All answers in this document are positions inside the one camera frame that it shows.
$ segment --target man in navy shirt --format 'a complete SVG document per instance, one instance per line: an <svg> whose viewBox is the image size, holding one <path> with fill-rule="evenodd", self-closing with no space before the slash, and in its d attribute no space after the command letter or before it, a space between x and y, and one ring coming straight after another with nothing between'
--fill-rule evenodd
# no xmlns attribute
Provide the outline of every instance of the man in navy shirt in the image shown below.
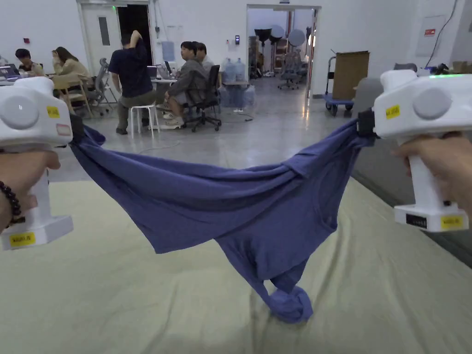
<svg viewBox="0 0 472 354"><path fill-rule="evenodd" d="M111 78L116 90L123 93L118 102L119 123L117 133L128 132L128 111L133 106L147 106L156 101L156 92L152 89L151 77L147 71L147 53L143 39L138 31L121 38L123 49L113 52L110 60ZM143 110L143 126L149 125L149 112Z"/></svg>

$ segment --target black hair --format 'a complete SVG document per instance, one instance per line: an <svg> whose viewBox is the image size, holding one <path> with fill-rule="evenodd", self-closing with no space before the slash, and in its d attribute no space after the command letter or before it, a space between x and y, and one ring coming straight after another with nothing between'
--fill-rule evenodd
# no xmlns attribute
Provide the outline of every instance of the black hair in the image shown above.
<svg viewBox="0 0 472 354"><path fill-rule="evenodd" d="M57 47L55 52L57 53L60 61L62 61L63 63L65 63L67 59L79 61L79 59L70 54L70 52L64 47Z"/></svg>
<svg viewBox="0 0 472 354"><path fill-rule="evenodd" d="M21 49L17 49L17 51L15 52L15 57L17 57L18 59L23 59L23 58L31 59L31 54L28 49L21 48Z"/></svg>
<svg viewBox="0 0 472 354"><path fill-rule="evenodd" d="M121 36L121 44L122 45L127 45L131 43L131 35L130 34L124 34Z"/></svg>
<svg viewBox="0 0 472 354"><path fill-rule="evenodd" d="M183 42L180 45L180 48L185 48L185 49L188 49L189 51L193 51L194 55L197 55L197 47L194 44L194 42Z"/></svg>
<svg viewBox="0 0 472 354"><path fill-rule="evenodd" d="M204 51L205 52L205 55L206 55L206 45L203 44L203 43L198 43L197 44L197 50L198 51Z"/></svg>

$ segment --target white handheld gripper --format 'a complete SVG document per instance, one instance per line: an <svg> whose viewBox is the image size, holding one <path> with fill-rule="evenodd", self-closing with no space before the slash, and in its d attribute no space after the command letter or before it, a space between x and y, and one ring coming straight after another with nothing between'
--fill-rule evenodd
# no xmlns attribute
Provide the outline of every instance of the white handheld gripper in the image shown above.
<svg viewBox="0 0 472 354"><path fill-rule="evenodd" d="M417 77L411 70L384 73L384 93L375 100L375 133L399 144L428 134L472 130L472 75ZM469 218L444 201L419 156L410 156L415 205L395 207L395 220L430 232L465 230Z"/></svg>
<svg viewBox="0 0 472 354"><path fill-rule="evenodd" d="M17 153L50 150L72 140L67 104L54 98L54 83L46 77L19 79L0 87L0 149ZM25 222L5 229L4 250L46 244L73 230L70 216L51 216L47 173L30 191L38 206L25 213Z"/></svg>

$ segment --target white stool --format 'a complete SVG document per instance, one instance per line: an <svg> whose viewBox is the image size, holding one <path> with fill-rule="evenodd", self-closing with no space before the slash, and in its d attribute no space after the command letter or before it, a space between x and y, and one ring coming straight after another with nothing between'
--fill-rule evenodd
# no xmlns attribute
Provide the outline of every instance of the white stool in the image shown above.
<svg viewBox="0 0 472 354"><path fill-rule="evenodd" d="M151 104L149 106L134 106L134 107L131 107L130 110L129 110L129 119L131 120L131 137L132 138L135 137L135 128L134 128L134 124L133 124L133 121L135 119L135 115L133 114L134 109L136 109L136 111L138 113L136 115L136 120L137 120L137 124L138 124L138 132L139 133L141 133L141 117L142 117L141 109L147 109L149 111L149 127L151 129L152 138L154 139L154 121L156 121L157 131L160 134L160 126L159 126L159 121L157 119L156 105Z"/></svg>

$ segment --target round gray button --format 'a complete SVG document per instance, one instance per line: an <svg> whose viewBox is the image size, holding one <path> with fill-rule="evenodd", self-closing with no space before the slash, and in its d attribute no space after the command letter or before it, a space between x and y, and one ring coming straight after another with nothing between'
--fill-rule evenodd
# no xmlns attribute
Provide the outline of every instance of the round gray button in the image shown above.
<svg viewBox="0 0 472 354"><path fill-rule="evenodd" d="M28 129L36 124L39 111L29 98L10 96L0 102L0 119L12 129Z"/></svg>
<svg viewBox="0 0 472 354"><path fill-rule="evenodd" d="M433 87L420 93L413 102L415 113L426 120L442 117L451 107L452 99L446 91Z"/></svg>

